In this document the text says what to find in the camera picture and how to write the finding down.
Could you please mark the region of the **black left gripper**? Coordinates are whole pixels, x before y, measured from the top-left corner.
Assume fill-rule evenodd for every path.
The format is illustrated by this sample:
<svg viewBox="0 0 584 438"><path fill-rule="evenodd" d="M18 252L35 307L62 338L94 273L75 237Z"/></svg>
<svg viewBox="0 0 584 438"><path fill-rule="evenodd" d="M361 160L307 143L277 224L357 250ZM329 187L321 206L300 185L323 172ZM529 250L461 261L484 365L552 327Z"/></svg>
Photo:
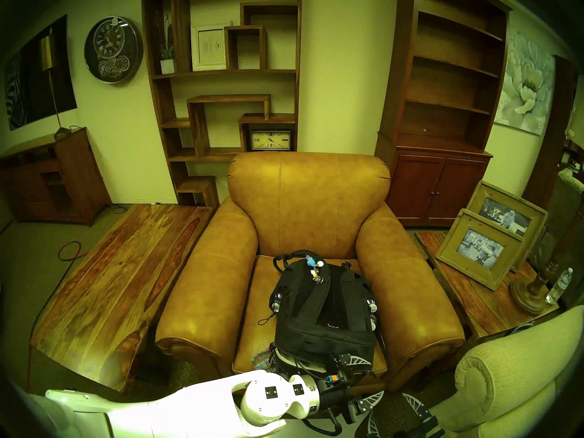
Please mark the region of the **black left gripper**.
<svg viewBox="0 0 584 438"><path fill-rule="evenodd" d="M352 397L350 388L356 386L362 378L362 368L372 368L368 360L350 354L344 355L344 365L328 366L324 372L315 371L315 382L319 393L318 411L346 404ZM366 415L368 438L379 438L379 431L374 419L373 409L383 398L384 391L363 394L353 399L356 415Z"/></svg>

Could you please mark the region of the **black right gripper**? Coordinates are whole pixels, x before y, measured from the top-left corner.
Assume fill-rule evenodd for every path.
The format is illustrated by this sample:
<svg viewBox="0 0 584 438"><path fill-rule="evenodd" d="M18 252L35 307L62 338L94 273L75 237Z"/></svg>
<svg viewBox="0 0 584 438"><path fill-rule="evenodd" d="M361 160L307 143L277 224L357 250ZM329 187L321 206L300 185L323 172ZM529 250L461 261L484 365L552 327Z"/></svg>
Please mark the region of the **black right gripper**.
<svg viewBox="0 0 584 438"><path fill-rule="evenodd" d="M437 417L432 416L428 408L420 400L407 393L402 393L402 396L414 410L421 424L408 432L402 430L395 432L395 438L444 437L445 431L439 426Z"/></svg>

